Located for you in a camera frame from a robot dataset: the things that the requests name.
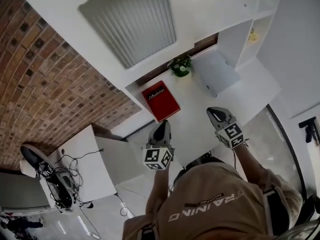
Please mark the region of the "person's beige shirt torso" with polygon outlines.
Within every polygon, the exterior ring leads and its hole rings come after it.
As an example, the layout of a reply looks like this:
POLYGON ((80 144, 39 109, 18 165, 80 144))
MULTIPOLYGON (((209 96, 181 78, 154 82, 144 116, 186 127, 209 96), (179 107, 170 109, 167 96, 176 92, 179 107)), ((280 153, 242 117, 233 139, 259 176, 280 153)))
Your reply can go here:
POLYGON ((155 215, 126 220, 122 240, 273 240, 302 208, 301 194, 269 169, 262 187, 221 162, 197 165, 189 177, 155 215))

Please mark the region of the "white desk with hutch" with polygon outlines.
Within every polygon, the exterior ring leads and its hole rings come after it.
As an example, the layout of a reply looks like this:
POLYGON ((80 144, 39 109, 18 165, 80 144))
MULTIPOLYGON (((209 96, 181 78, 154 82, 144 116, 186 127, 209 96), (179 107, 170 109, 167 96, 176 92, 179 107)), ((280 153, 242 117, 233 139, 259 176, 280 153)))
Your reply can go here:
MULTIPOLYGON (((177 77, 167 68, 168 63, 138 79, 137 89, 132 91, 120 89, 143 110, 148 119, 152 119, 153 113, 144 99, 142 91, 159 81, 166 84, 180 106, 180 111, 172 115, 169 122, 175 157, 182 165, 188 164, 219 144, 206 113, 208 107, 219 106, 229 109, 236 116, 238 122, 244 126, 279 94, 281 90, 279 84, 257 59, 258 51, 274 15, 270 21, 262 21, 262 28, 254 24, 253 28, 259 35, 259 39, 254 43, 249 42, 248 51, 255 52, 255 56, 236 67, 235 71, 239 74, 240 80, 222 91, 217 97, 211 95, 201 85, 200 79, 194 73, 193 66, 188 75, 177 77)), ((192 59, 200 53, 215 50, 217 43, 218 35, 214 34, 197 42, 194 48, 177 57, 188 55, 192 64, 192 59)))

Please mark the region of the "white cabinet with glass doors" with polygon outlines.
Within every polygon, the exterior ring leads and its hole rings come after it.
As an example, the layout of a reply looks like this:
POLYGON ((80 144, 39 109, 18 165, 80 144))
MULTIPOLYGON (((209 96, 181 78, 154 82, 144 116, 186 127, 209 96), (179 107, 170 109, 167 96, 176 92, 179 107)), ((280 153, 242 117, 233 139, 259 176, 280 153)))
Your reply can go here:
MULTIPOLYGON (((257 24, 262 29, 262 22, 272 19, 278 2, 191 0, 194 47, 197 42, 217 35, 216 49, 211 50, 218 51, 236 70, 237 66, 256 55, 255 51, 248 51, 251 28, 257 24)), ((125 69, 177 40, 169 0, 88 0, 80 5, 79 10, 125 69)), ((122 90, 137 89, 139 79, 122 90)))

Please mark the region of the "white small box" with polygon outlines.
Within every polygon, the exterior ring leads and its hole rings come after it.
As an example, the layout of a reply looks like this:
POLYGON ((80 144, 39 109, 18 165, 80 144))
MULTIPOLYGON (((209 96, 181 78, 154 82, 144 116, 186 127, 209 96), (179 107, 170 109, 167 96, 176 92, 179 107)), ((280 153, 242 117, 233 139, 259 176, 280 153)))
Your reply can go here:
POLYGON ((36 170, 29 164, 26 159, 21 159, 19 162, 19 166, 22 174, 31 178, 35 178, 37 176, 36 170))

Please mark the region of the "white cabinet door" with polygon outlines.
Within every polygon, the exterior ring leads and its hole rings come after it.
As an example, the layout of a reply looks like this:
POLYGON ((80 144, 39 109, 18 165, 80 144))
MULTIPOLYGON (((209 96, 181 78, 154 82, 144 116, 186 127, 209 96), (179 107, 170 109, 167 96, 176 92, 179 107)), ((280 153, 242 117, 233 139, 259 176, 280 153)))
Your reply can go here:
POLYGON ((88 0, 26 0, 79 54, 122 90, 154 69, 192 49, 196 40, 192 0, 168 0, 176 42, 126 69, 81 13, 88 0))

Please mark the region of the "person's left forearm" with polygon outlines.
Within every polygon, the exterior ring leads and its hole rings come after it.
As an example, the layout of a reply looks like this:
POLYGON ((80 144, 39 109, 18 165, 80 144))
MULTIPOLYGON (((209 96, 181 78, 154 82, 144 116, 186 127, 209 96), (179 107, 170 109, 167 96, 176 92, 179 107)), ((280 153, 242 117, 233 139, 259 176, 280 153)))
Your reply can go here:
POLYGON ((169 166, 165 170, 156 171, 152 190, 145 207, 146 215, 155 215, 158 212, 159 207, 168 198, 169 171, 169 166))

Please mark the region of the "yellow crumpled cloth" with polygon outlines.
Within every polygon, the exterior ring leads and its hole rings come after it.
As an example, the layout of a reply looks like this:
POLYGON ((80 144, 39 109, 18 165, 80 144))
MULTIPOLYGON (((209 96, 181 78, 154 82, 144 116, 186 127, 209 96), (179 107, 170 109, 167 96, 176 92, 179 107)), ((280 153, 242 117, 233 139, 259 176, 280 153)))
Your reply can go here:
POLYGON ((254 28, 251 28, 247 40, 251 43, 255 43, 259 40, 259 35, 256 33, 254 28))

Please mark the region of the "light grey laptop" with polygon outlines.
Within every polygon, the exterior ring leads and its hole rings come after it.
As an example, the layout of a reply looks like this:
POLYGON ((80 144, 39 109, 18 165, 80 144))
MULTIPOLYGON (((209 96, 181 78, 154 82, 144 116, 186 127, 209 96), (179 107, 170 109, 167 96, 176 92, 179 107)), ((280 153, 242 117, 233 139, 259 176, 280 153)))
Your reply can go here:
POLYGON ((214 97, 241 79, 235 69, 216 50, 207 51, 193 58, 192 67, 204 87, 214 97))

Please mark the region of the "small potted flower plant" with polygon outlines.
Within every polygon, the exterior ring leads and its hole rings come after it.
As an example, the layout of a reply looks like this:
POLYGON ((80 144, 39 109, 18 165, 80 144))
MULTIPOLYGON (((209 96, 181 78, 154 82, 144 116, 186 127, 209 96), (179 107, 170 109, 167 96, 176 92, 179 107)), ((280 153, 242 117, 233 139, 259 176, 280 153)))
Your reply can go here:
POLYGON ((189 55, 176 57, 168 62, 167 69, 176 77, 185 77, 192 70, 192 59, 189 55))

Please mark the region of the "red hardcover book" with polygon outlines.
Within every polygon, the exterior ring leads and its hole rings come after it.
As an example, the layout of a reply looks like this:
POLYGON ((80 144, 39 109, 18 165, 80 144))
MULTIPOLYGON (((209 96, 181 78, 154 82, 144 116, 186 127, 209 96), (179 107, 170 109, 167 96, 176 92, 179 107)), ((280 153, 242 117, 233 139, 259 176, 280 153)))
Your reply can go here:
POLYGON ((181 110, 162 80, 142 91, 142 95, 159 123, 181 110))

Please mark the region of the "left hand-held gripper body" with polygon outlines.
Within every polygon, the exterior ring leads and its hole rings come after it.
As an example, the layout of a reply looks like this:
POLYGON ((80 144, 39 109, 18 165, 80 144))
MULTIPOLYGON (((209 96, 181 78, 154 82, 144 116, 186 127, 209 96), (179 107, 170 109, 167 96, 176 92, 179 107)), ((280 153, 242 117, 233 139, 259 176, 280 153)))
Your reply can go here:
POLYGON ((143 164, 150 170, 165 170, 173 161, 175 149, 170 144, 148 142, 143 150, 143 164))

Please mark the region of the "person's right forearm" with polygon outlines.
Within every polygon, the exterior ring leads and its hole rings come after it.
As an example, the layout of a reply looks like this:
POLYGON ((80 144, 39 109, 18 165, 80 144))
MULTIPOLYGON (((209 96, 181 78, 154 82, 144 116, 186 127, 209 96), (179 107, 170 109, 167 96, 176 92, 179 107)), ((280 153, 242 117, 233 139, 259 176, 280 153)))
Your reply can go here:
POLYGON ((248 147, 242 143, 233 150, 235 151, 248 182, 260 187, 265 185, 264 181, 267 179, 268 170, 254 158, 248 147))

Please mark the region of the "person's right black shoe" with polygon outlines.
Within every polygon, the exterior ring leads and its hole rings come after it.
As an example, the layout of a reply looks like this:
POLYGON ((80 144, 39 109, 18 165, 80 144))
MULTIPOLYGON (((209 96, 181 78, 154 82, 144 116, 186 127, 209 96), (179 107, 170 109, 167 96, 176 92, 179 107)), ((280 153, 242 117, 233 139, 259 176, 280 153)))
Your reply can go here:
POLYGON ((212 156, 210 152, 205 153, 199 158, 200 164, 207 164, 207 163, 224 163, 222 160, 212 156))

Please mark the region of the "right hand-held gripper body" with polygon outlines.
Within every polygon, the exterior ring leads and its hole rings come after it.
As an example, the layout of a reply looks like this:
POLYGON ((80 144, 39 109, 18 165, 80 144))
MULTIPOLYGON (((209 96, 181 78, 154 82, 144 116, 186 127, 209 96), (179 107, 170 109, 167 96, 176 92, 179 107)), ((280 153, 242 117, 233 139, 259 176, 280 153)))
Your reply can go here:
POLYGON ((215 134, 219 141, 231 150, 244 143, 244 134, 237 121, 227 124, 215 134))

